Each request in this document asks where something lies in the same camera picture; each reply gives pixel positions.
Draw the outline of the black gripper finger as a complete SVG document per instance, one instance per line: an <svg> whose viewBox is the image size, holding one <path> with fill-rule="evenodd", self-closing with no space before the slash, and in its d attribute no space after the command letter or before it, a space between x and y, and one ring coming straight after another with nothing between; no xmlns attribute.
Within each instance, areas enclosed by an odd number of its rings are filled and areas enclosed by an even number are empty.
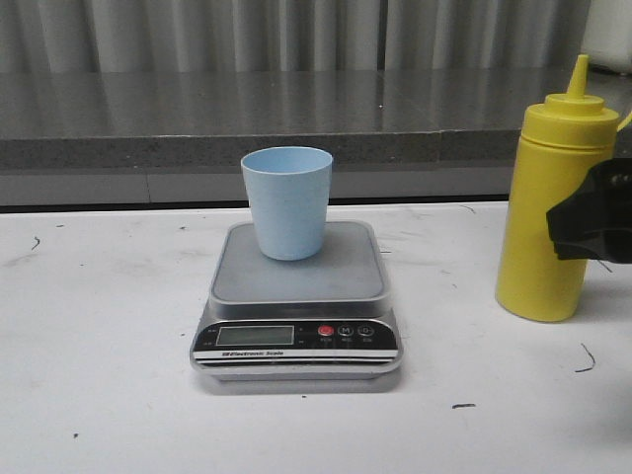
<svg viewBox="0 0 632 474"><path fill-rule="evenodd" d="M631 160L591 167L580 186L546 214L560 260L631 261Z"/></svg>

